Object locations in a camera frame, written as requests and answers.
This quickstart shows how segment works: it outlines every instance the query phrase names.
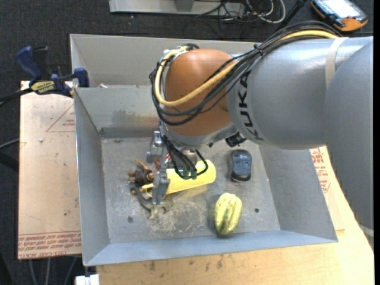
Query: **cable bundle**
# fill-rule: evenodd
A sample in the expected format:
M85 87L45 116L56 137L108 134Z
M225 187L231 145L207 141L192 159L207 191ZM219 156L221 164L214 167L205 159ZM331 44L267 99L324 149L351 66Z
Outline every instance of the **cable bundle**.
M321 23L319 21L307 21L305 23L295 24L290 27L286 27L278 32L274 33L269 39L260 45L255 45L255 48L238 56L235 56L225 62L220 66L207 80L205 80L196 90L187 94L183 98L174 101L167 101L165 98L164 85L163 85L163 71L164 69L173 61L174 57L179 54L192 49L198 49L197 46L192 44L187 44L185 46L179 47L175 50L167 52L157 64L157 68L150 74L150 81L152 83L152 99L153 103L157 109L157 113L160 119L171 126L185 124L192 119L194 119L200 113L208 112L212 109L237 83L238 78L243 75L259 58L264 57L267 53L278 48L281 45L285 45L290 42L304 40L304 39L315 39L315 38L337 38L340 35L333 30L330 26ZM208 92L204 100L187 110L179 110L175 108L176 106L186 103L193 99L195 96L200 94L200 92L206 90L216 81L219 81L212 89ZM224 94L222 94L211 107L204 109L205 105L215 99L221 92L226 88ZM176 111L168 111L167 109L161 107L167 106L172 107ZM168 120L167 116L187 116L185 119L179 121Z

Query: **yellow cable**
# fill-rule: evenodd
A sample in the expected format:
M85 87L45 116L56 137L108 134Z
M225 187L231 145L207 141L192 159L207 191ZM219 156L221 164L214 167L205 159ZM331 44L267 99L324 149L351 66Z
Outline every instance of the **yellow cable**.
M281 40L285 40L285 39L288 39L291 37L298 37L298 36L319 36L319 37L329 38L329 39L339 38L339 36L331 34L327 31L308 30L308 31L296 31L292 34L289 34L289 35L282 37Z
M331 34L327 31L319 31L319 30L306 30L306 31L296 31L292 34L289 34L289 35L286 35L284 37L282 37L280 40L285 40L285 39L288 39L288 38L291 38L291 37L298 37L298 36L318 36L318 37L323 37L323 38L328 38L328 39L335 39L335 38L339 38L338 36L334 35L334 34ZM192 91L191 93L187 94L186 96L183 96L182 98L180 99L177 99L177 100L173 100L173 101L167 101L165 100L164 98L162 98L161 94L160 94L160 81L161 81L161 75L162 75L162 71L166 65L166 63L168 62L167 59L169 59L170 57L176 55L177 53L179 52L183 52L186 50L187 47L181 47L179 50L173 50L171 52L169 52L167 55L164 56L164 60L160 63L160 67L158 68L157 70L157 74L156 74L156 78L155 78L155 81L154 81L154 86L155 86L155 95L156 95L156 98L157 100L159 101L159 103L163 104L164 106L168 106L168 107L174 107L174 106L179 106L183 103L186 103L188 102L189 100L193 99L195 96L199 95L201 92L203 92L204 90L206 90L207 88L209 88L214 82L216 82L217 80L220 80L222 78L224 78L229 72L230 70L234 67L235 63L225 67L222 71L220 71L217 75L215 75L214 77L210 78L209 80L207 80L204 84L202 84L201 86L199 86L198 88L196 88L194 91Z

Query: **yellow object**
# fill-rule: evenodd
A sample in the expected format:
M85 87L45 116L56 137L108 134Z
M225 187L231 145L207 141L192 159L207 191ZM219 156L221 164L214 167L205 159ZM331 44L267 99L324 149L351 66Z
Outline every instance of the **yellow object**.
M242 201L235 194L222 194L214 208L216 231L221 235L234 231L239 224L242 208Z
M166 169L167 178L170 179L169 187L167 187L166 194L171 194L175 192L179 192L186 189L191 189L194 187L206 185L208 183L214 182L216 178L216 169L212 162L209 160L206 160L208 169L205 173L198 175L196 179L182 179L179 177L179 175L175 172L174 169ZM203 161L199 161L196 163L195 167L197 170L203 170L205 168L205 165ZM150 188L153 188L153 184L150 183L148 185L142 186L142 189L148 190Z

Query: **electronic device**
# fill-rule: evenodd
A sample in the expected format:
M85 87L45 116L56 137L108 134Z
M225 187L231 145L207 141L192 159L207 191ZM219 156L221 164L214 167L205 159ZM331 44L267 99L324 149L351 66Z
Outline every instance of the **electronic device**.
M246 182L251 179L251 154L243 149L231 152L231 179L235 182Z
M313 0L312 8L329 25L340 31L353 31L363 27L366 14L349 0Z

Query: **gray tray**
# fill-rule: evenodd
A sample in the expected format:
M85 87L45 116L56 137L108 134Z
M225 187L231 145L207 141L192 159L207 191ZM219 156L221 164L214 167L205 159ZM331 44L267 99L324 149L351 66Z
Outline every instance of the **gray tray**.
M229 180L232 151L217 142L201 152L216 169L208 185L173 194L173 207L150 220L128 186L135 159L145 161L157 115L148 86L75 90L78 183L84 265L252 251L336 241L308 150L245 142L248 182ZM218 237L212 210L224 192L243 213L234 234Z

